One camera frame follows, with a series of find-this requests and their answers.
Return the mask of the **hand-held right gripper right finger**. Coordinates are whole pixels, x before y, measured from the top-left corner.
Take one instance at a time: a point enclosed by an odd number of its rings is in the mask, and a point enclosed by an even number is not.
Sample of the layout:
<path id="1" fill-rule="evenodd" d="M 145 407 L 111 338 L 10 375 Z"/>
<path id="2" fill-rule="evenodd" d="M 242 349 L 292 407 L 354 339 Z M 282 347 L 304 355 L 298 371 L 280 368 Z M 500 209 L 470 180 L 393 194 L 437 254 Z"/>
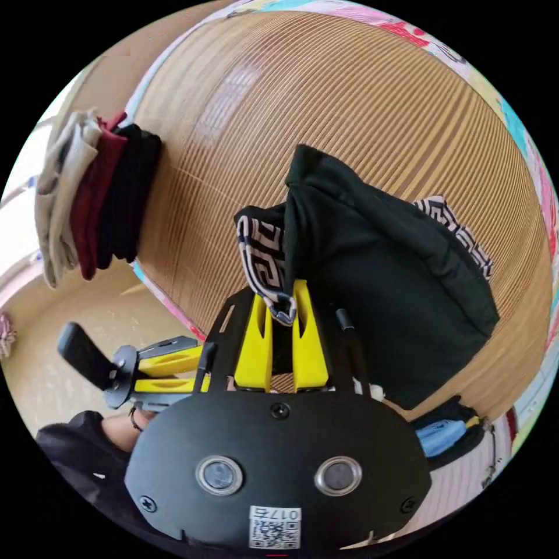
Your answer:
<path id="1" fill-rule="evenodd" d="M 329 374 L 307 282 L 294 283 L 296 318 L 292 326 L 292 373 L 295 391 L 320 390 Z"/>

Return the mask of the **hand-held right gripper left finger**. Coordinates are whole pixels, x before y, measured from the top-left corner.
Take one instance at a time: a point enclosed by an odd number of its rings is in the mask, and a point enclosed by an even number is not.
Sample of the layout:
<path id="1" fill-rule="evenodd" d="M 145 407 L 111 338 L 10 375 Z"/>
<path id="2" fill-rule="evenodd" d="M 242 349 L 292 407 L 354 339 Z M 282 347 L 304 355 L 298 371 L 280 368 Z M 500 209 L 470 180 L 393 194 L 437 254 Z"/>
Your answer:
<path id="1" fill-rule="evenodd" d="M 269 308 L 254 296 L 233 379 L 244 391 L 270 391 L 273 369 L 273 324 Z"/>

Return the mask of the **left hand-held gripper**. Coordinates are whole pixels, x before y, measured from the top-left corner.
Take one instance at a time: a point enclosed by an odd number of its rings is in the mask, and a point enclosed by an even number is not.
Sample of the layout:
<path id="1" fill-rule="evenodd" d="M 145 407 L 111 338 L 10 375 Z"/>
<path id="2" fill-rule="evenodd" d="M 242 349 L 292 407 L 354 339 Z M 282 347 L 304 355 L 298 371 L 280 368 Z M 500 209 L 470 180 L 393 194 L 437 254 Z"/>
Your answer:
<path id="1" fill-rule="evenodd" d="M 153 412 L 189 398 L 194 392 L 197 371 L 204 364 L 204 347 L 197 340 L 178 336 L 143 349 L 122 346 L 114 355 L 107 406 L 117 410 L 126 404 Z"/>

